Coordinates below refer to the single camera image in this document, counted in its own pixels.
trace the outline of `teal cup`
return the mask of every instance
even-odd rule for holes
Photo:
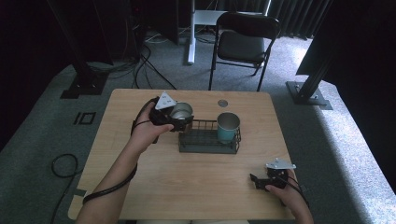
[[[240,119],[232,112],[224,112],[218,116],[217,122],[218,140],[223,144],[231,143],[241,123]]]

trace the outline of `person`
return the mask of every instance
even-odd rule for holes
[[[128,140],[120,155],[116,158],[113,165],[108,170],[105,177],[94,189],[93,193],[112,188],[113,186],[118,185],[120,182],[125,180],[131,174],[131,172],[135,170],[140,155],[146,151],[151,143],[154,142],[154,140],[160,134],[169,132],[174,128],[172,124],[156,126],[149,121],[149,111],[152,107],[154,107],[154,105],[154,103],[150,103],[148,106],[146,106],[146,108],[143,109],[141,115],[136,120],[136,125],[134,126],[134,130],[130,139]],[[290,176],[294,176],[292,171],[289,171],[289,173]],[[117,223],[128,188],[129,182],[123,187],[109,194],[94,198],[84,203],[78,213],[76,223]],[[278,189],[274,186],[267,186],[267,189],[279,197],[282,202],[291,210],[298,224],[313,223],[309,208],[307,207],[302,196],[296,190],[290,186],[286,186],[284,189]],[[234,223],[241,222],[248,223],[247,221],[235,221]]]

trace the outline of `hand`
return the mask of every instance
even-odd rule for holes
[[[127,144],[127,147],[133,147],[139,153],[144,152],[160,134],[169,132],[174,128],[172,124],[156,126],[149,121],[149,111],[154,106],[153,102],[149,103],[139,118],[137,118],[134,131]]]
[[[294,178],[294,173],[291,170],[288,170],[288,175],[289,177]],[[289,183],[294,187],[299,188],[295,181],[291,180]],[[267,185],[265,188],[275,194],[275,196],[277,196],[283,204],[291,210],[293,215],[296,217],[297,223],[314,223],[308,205],[306,204],[303,196],[301,196],[297,190],[289,185],[284,189],[279,189],[272,185]]]

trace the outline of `table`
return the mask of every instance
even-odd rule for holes
[[[129,139],[141,106],[161,90],[114,90],[109,99],[78,189],[92,192]],[[232,111],[241,119],[236,154],[182,153],[178,133],[164,133],[139,160],[121,219],[293,219],[290,210],[249,174],[266,177],[265,163],[290,161],[271,97],[265,92],[166,91],[189,103],[196,119],[216,119]],[[228,105],[221,107],[219,100]],[[75,195],[68,215],[75,219],[82,197]]]
[[[264,12],[252,13],[267,15],[271,0],[264,0]],[[195,62],[195,25],[216,25],[216,21],[226,11],[220,10],[195,10],[195,0],[191,0],[191,36],[189,45],[188,64]]]

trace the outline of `metal basket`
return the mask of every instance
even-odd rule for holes
[[[180,152],[236,154],[240,141],[239,128],[231,142],[221,143],[218,140],[218,124],[215,120],[194,119],[191,129],[178,135],[178,148]]]

